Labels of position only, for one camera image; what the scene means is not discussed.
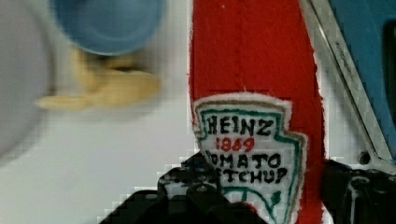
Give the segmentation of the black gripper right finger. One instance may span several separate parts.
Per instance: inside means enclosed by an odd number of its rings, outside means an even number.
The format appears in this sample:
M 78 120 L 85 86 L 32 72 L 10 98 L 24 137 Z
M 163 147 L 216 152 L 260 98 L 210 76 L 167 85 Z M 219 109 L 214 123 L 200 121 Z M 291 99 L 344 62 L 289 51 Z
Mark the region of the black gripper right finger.
M 320 198 L 334 224 L 396 224 L 394 175 L 327 161 Z

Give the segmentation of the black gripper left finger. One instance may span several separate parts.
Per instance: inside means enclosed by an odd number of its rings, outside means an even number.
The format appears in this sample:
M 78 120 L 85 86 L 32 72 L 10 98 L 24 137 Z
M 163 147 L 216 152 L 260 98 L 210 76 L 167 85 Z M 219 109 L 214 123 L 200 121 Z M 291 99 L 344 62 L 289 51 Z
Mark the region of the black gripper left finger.
M 267 224 L 246 203 L 222 194 L 219 178 L 197 153 L 161 176 L 157 188 L 139 190 L 99 224 Z

